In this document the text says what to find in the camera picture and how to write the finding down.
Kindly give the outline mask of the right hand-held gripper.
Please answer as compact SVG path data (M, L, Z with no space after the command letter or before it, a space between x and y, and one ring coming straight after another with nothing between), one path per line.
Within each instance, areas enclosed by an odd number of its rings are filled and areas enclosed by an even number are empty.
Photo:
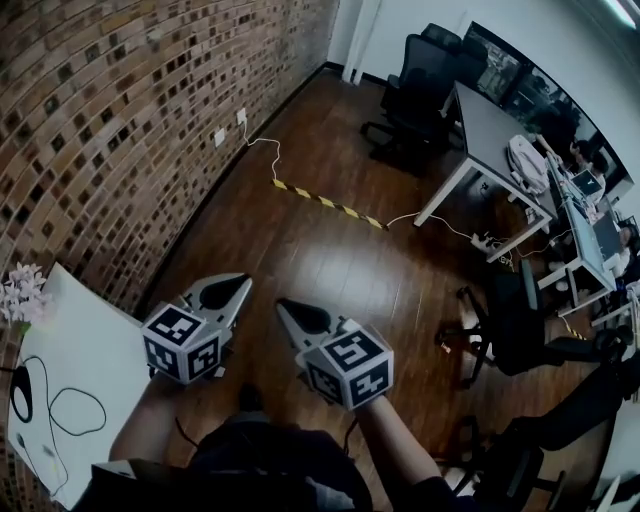
M392 387L394 352L374 329L290 298L278 299L276 312L292 346L303 350L295 361L308 386L326 401L353 411ZM336 333L317 342L342 321Z

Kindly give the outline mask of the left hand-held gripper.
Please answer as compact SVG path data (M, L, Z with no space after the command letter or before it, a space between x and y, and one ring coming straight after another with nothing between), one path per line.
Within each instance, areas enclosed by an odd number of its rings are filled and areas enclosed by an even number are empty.
M237 325L253 281L248 274L219 274L195 281L182 295L191 309L227 329ZM188 385L220 364L223 329L165 304L141 327L147 364Z

